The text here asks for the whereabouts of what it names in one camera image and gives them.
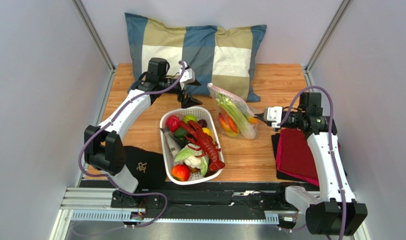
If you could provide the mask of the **grey toy fish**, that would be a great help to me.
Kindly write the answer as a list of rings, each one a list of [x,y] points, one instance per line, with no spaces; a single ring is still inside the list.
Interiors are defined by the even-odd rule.
[[[175,138],[171,135],[168,127],[160,128],[163,140],[163,155],[169,157],[173,162],[177,162],[177,156],[183,149]]]

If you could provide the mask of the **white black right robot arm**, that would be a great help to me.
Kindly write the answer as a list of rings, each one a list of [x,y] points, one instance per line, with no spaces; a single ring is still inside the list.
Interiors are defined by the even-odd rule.
[[[300,130],[311,150],[319,182],[319,197],[299,185],[287,186],[285,200],[305,216],[312,235],[353,236],[368,216],[364,203],[359,203],[351,190],[339,154],[337,129],[333,116],[324,116],[322,94],[301,92],[296,111],[281,106],[267,107],[255,118],[269,127]]]

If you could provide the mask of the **green orange mango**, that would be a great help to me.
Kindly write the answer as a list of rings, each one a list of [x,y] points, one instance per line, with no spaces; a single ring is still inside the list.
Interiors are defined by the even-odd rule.
[[[253,117],[253,116],[247,117],[247,121],[248,121],[250,124],[252,124],[252,125],[256,125],[256,124],[259,122],[259,120],[256,119],[256,118]]]

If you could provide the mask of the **red toy lobster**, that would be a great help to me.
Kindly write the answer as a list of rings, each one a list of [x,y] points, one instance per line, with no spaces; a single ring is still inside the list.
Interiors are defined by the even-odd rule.
[[[208,156],[211,163],[208,165],[210,171],[218,171],[223,169],[226,165],[221,160],[220,152],[221,148],[218,143],[213,140],[213,138],[203,131],[202,126],[193,120],[188,120],[188,122],[180,121],[179,125],[183,128],[189,135],[184,137],[192,144],[197,145],[198,148],[192,147],[195,151],[202,151],[202,154],[197,155],[197,157]]]

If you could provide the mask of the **black cap with logo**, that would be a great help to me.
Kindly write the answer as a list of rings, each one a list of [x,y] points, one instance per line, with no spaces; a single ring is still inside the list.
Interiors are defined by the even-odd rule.
[[[126,166],[137,179],[137,189],[159,189],[165,185],[167,173],[164,156],[135,146],[125,146]]]

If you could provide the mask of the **yellow green lemon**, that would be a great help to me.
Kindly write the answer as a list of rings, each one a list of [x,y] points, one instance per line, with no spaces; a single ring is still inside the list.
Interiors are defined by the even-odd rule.
[[[231,138],[237,138],[240,136],[240,133],[235,133],[233,131],[226,131],[225,134]]]

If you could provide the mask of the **red apple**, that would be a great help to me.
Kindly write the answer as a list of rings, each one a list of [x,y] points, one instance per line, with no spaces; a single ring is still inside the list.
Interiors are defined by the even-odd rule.
[[[168,127],[170,132],[174,133],[181,127],[180,125],[181,121],[182,120],[176,115],[171,115],[167,118],[165,126]]]

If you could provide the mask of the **green pear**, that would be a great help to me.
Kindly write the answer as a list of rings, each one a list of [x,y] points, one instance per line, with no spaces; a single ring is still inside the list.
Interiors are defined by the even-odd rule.
[[[183,117],[182,121],[187,124],[189,121],[198,122],[198,119],[192,114],[187,114]]]

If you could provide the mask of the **yellow bell pepper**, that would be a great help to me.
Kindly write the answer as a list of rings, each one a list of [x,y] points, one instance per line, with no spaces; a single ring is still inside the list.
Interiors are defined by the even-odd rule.
[[[207,127],[203,127],[202,128],[202,131],[204,132],[204,133],[206,133],[208,136],[213,136],[212,135],[212,131],[209,129],[209,128],[207,128]]]

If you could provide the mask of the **small orange fruit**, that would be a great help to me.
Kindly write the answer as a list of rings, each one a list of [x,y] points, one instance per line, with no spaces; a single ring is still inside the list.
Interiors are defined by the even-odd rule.
[[[171,176],[177,181],[186,182],[191,176],[191,171],[186,165],[177,164],[172,168]]]

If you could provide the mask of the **white cauliflower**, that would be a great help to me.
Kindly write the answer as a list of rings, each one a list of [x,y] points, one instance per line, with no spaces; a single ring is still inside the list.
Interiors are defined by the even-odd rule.
[[[189,143],[189,144],[187,145],[187,147],[189,147],[189,148],[191,148],[191,149],[193,149],[193,150],[200,148],[199,146],[197,146],[197,145],[195,145],[195,144],[192,144],[192,143]],[[191,160],[188,160],[188,159],[187,159],[184,163],[185,163],[187,166],[191,167],[191,168],[201,169],[201,165],[202,165],[203,162],[205,162],[206,165],[209,163],[209,157],[208,157],[207,154],[204,155],[204,156],[202,156],[202,155],[204,154],[204,152],[203,152],[203,150],[201,150],[201,149],[195,150],[195,151],[198,151],[197,157],[200,158],[200,160],[191,161]]]

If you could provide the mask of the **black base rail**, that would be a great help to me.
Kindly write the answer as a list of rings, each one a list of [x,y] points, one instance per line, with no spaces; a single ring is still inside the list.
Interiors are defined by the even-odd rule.
[[[261,224],[288,232],[303,230],[304,215],[280,197],[284,182],[209,181],[138,190],[129,196],[107,181],[85,180],[69,187],[60,208],[73,220],[156,223]]]

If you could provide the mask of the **dark purple fruit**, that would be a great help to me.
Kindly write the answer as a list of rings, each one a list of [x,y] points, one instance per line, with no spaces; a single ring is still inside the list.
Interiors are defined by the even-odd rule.
[[[204,120],[204,119],[200,119],[200,120],[198,120],[197,121],[198,122],[198,124],[202,127],[202,128],[206,128],[207,127],[207,121],[206,120]]]

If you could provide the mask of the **checkered blue beige pillow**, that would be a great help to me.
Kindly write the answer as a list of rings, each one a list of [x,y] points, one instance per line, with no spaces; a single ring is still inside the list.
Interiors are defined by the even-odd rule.
[[[266,35],[267,25],[225,29],[216,25],[166,26],[133,13],[125,13],[133,76],[147,71],[151,58],[170,64],[169,75],[180,68],[179,61],[191,66],[200,86],[189,86],[193,95],[208,96],[213,83],[247,102],[261,100],[252,87],[256,56]]]

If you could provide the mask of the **orange carrot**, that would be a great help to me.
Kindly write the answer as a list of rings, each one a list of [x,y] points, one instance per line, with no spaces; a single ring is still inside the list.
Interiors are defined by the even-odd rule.
[[[223,108],[221,109],[221,112],[222,112],[223,116],[226,117],[226,121],[229,125],[229,128],[232,130],[232,132],[238,134],[240,132],[240,130],[236,126],[236,124],[233,121],[233,119],[231,118],[231,116]]]

